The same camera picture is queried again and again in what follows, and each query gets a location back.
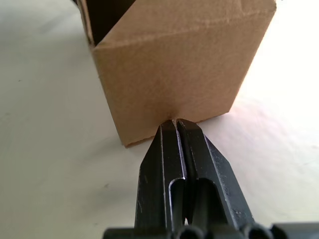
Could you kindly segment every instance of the box flap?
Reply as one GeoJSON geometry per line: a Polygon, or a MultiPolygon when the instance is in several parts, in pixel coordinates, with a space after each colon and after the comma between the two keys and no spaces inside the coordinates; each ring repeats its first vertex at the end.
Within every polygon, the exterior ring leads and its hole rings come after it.
{"type": "Polygon", "coordinates": [[[129,45],[275,11],[274,0],[136,0],[100,45],[129,45]]]}

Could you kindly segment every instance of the white table surface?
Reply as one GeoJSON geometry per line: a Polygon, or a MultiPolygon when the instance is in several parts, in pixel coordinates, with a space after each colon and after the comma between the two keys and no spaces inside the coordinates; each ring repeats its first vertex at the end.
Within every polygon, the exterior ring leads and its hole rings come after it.
{"type": "MultiPolygon", "coordinates": [[[[278,1],[231,112],[200,124],[266,226],[319,221],[318,7],[278,1]]],[[[149,145],[121,145],[71,1],[2,0],[1,238],[132,226],[149,145]]]]}

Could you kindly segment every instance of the white surface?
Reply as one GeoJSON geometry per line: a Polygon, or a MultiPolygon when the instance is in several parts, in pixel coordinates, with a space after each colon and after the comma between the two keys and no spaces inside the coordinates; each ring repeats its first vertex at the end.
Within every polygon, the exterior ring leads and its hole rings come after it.
{"type": "MultiPolygon", "coordinates": [[[[278,2],[231,112],[201,124],[265,225],[319,220],[318,6],[278,2]]],[[[1,238],[132,226],[149,145],[121,145],[70,1],[2,0],[1,238]]]]}

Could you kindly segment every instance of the brown cardboard box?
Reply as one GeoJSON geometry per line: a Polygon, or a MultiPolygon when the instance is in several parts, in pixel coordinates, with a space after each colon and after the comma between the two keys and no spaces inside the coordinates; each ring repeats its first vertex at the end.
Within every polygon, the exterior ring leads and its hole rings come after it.
{"type": "Polygon", "coordinates": [[[124,145],[168,119],[228,112],[276,11],[274,0],[80,0],[124,145]]]}

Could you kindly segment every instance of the cardboard box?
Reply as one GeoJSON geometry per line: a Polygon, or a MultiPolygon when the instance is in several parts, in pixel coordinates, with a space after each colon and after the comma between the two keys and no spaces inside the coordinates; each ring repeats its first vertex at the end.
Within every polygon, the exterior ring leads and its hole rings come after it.
{"type": "Polygon", "coordinates": [[[228,112],[274,0],[80,0],[93,58],[124,145],[168,119],[228,112]]]}

